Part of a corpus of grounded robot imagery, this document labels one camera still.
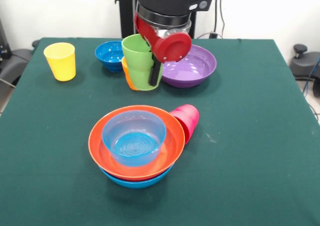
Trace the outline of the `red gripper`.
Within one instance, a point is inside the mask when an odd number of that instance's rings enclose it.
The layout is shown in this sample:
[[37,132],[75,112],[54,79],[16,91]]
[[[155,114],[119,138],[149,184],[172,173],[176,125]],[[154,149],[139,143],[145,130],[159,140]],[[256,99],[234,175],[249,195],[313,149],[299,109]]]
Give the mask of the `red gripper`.
[[153,59],[148,81],[150,86],[156,86],[162,63],[180,61],[190,51],[192,39],[189,31],[192,23],[188,21],[181,27],[166,29],[145,22],[138,14],[134,20],[138,33],[156,57]]

